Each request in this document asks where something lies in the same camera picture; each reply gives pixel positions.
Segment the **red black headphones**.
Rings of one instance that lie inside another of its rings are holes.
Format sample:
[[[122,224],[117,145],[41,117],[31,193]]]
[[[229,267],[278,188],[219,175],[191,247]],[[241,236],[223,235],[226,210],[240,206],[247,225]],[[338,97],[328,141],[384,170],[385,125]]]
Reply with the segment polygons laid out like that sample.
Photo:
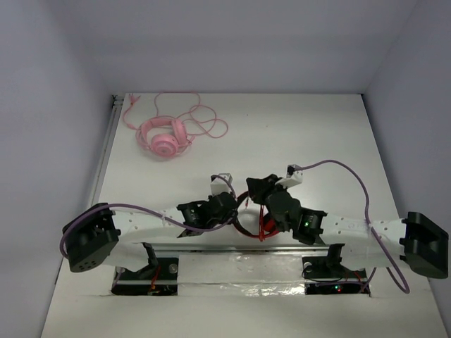
[[[260,242],[276,236],[275,221],[264,206],[252,206],[248,192],[237,198],[238,215],[233,221],[234,228],[243,236],[257,239]]]

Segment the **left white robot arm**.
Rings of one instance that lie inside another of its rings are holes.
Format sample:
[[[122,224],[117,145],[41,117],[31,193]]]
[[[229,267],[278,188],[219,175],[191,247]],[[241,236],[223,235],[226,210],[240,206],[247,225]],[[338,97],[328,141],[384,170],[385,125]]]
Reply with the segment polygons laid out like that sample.
[[[63,227],[60,250],[73,273],[111,265],[150,277],[157,265],[153,239],[214,232],[236,216],[237,201],[228,192],[161,212],[131,204],[99,203]]]

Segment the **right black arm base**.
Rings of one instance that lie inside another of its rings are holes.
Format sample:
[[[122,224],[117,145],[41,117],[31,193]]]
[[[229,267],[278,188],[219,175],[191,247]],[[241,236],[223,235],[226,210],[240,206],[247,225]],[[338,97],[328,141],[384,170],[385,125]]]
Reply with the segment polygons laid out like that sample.
[[[325,256],[304,256],[302,277],[306,295],[370,294],[365,270],[342,265],[344,244],[333,244]]]

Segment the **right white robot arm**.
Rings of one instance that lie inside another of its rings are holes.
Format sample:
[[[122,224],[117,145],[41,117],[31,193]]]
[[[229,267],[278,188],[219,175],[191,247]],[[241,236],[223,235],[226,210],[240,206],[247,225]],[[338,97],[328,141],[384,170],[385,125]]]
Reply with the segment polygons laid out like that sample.
[[[325,267],[332,276],[365,268],[409,267],[433,279],[448,277],[449,235],[422,213],[367,224],[305,208],[290,195],[295,178],[269,175],[246,179],[250,199],[268,210],[277,231],[313,246],[328,246]]]

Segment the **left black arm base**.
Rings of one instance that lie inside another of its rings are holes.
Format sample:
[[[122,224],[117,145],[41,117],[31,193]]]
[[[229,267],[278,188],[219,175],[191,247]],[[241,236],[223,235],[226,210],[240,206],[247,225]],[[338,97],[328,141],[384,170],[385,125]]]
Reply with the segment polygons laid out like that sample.
[[[143,244],[148,264],[132,272],[116,268],[111,293],[116,296],[177,296],[178,257],[158,257],[151,244]]]

